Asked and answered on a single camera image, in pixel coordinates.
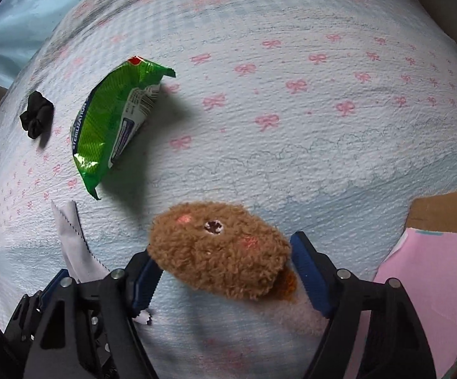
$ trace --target cardboard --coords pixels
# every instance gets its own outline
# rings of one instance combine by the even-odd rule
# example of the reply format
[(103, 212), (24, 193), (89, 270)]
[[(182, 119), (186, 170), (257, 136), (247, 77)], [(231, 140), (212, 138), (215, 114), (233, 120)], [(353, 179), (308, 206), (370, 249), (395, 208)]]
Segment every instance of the cardboard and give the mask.
[(457, 192), (414, 200), (406, 228), (457, 233)]

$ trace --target brown fabric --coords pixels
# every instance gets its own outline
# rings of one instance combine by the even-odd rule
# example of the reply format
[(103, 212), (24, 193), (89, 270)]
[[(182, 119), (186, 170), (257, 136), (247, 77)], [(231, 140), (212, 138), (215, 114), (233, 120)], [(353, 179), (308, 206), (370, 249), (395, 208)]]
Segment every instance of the brown fabric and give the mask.
[(265, 299), (276, 299), (278, 301), (294, 302), (294, 293), (297, 290), (297, 276), (288, 266), (278, 273), (272, 289)]
[(457, 192), (414, 200), (406, 228), (457, 232)]
[(291, 247), (276, 228), (242, 206), (194, 202), (154, 219), (148, 252), (195, 289), (257, 299), (271, 290)]

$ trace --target stuffed animal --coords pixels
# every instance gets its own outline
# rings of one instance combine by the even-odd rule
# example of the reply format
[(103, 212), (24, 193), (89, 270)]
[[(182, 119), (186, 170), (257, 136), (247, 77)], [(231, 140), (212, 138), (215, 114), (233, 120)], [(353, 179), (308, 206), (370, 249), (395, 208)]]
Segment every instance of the stuffed animal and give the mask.
[(286, 298), (297, 286), (295, 274), (285, 266), (289, 242), (242, 206), (176, 205), (155, 218), (148, 252), (191, 287), (227, 298)]

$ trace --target metal screw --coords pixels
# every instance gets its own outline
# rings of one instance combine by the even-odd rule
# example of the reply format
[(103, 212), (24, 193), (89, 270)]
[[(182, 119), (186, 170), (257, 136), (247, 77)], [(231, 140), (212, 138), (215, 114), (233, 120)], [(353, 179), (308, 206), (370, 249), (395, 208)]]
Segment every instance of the metal screw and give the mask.
[(402, 286), (402, 284), (400, 283), (400, 281), (397, 279), (397, 278), (390, 278), (388, 280), (388, 284), (392, 287), (392, 288), (400, 288)]
[(72, 278), (66, 276), (65, 278), (62, 278), (60, 281), (60, 286), (63, 288), (66, 288), (72, 284)]
[(115, 269), (114, 271), (111, 272), (111, 278), (113, 278), (114, 280), (118, 280), (120, 278), (123, 278), (124, 276), (125, 276), (125, 270), (121, 269), (121, 268)]
[(337, 276), (339, 276), (342, 280), (347, 280), (351, 276), (351, 272), (347, 269), (338, 269)]

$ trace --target blue gripper pad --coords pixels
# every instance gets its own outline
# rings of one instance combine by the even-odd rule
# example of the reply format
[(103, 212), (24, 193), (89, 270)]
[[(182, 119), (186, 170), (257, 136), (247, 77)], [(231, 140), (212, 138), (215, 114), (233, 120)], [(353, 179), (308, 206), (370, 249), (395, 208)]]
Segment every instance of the blue gripper pad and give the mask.
[(329, 300), (329, 287), (311, 257), (309, 250), (304, 246), (304, 244), (310, 244), (309, 240), (307, 238), (305, 239), (303, 241), (299, 237), (298, 232), (290, 238), (292, 262), (306, 289), (313, 308), (320, 311), (325, 318), (330, 318), (334, 312), (334, 306), (332, 306)]
[(60, 271), (56, 274), (56, 276), (44, 288), (44, 291), (41, 292), (41, 294), (40, 294), (41, 311), (44, 311), (46, 309), (47, 304), (50, 302), (51, 295), (53, 295), (53, 292), (55, 291), (57, 286), (60, 284), (60, 281), (63, 278), (65, 278), (66, 276), (69, 276), (69, 271), (66, 269), (63, 269), (63, 268), (60, 269)]
[(134, 299), (132, 302), (132, 310), (134, 312), (139, 313), (143, 309), (149, 307), (149, 303), (153, 298), (158, 282), (162, 277), (162, 272), (163, 270), (157, 263), (149, 258), (134, 285)]

